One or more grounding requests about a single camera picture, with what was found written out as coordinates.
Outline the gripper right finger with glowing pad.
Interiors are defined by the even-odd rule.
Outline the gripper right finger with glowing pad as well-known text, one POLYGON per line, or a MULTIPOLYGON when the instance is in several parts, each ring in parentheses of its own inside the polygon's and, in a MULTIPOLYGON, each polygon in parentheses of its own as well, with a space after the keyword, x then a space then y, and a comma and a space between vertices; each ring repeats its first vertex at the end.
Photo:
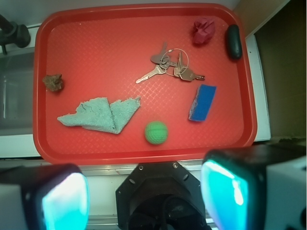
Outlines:
POLYGON ((304 230, 307 149, 277 143, 208 152, 201 195, 221 230, 304 230))

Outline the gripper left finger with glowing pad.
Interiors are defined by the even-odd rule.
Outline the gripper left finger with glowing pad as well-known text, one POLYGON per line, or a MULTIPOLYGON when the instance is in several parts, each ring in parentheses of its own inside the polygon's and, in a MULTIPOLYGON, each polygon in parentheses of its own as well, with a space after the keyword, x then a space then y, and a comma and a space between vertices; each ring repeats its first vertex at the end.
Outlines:
POLYGON ((2 230, 84 230, 89 186, 74 164, 0 170, 2 230))

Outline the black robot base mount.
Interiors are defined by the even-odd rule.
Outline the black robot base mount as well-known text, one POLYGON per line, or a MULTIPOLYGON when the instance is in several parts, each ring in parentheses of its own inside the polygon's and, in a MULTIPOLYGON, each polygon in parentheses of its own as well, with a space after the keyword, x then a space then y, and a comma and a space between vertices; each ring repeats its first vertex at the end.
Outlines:
POLYGON ((210 230, 199 179, 178 162, 140 163, 116 190, 121 230, 210 230))

